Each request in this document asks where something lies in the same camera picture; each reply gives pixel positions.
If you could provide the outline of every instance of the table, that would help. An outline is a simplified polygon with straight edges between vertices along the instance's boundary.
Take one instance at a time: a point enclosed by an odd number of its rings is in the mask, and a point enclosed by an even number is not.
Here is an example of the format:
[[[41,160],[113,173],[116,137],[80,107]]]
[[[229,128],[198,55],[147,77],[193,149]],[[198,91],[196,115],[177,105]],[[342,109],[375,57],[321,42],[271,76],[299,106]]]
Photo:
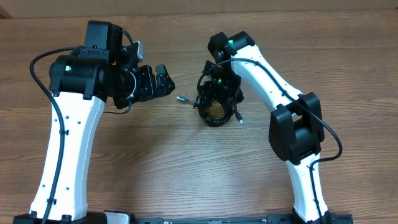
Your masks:
[[[323,119],[344,146],[320,165],[331,212],[355,223],[397,223],[398,11],[0,20],[0,223],[29,211],[44,167],[50,102],[29,74],[38,54],[84,43],[88,19],[111,21],[144,43],[144,63],[164,63],[176,84],[168,97],[104,114],[88,173],[89,210],[138,217],[253,217],[290,213],[294,195],[284,162],[268,138],[269,112],[250,87],[238,109],[245,119],[220,128],[178,102],[194,99],[210,36],[245,30],[269,63],[304,93],[315,92]],[[49,66],[35,71],[49,84]],[[114,110],[109,99],[107,110]],[[322,156],[337,152],[326,134]]]

